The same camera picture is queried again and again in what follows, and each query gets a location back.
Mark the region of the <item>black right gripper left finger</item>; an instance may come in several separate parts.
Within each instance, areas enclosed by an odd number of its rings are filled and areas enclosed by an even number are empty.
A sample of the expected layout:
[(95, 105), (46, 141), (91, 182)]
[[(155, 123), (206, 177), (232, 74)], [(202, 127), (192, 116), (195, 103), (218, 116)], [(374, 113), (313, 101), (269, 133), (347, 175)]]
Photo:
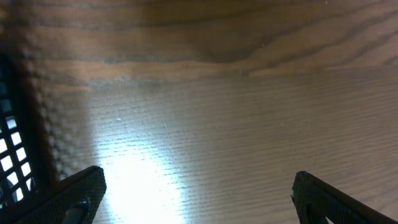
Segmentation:
[(92, 223), (106, 192), (104, 170), (91, 166), (1, 209), (1, 223)]

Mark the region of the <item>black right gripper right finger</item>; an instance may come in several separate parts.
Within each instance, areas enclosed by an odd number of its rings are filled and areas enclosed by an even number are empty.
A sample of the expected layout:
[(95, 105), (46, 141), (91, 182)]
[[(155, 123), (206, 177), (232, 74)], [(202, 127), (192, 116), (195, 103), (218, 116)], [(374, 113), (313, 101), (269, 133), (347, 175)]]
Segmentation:
[(291, 197), (300, 224), (397, 224), (306, 171), (296, 173)]

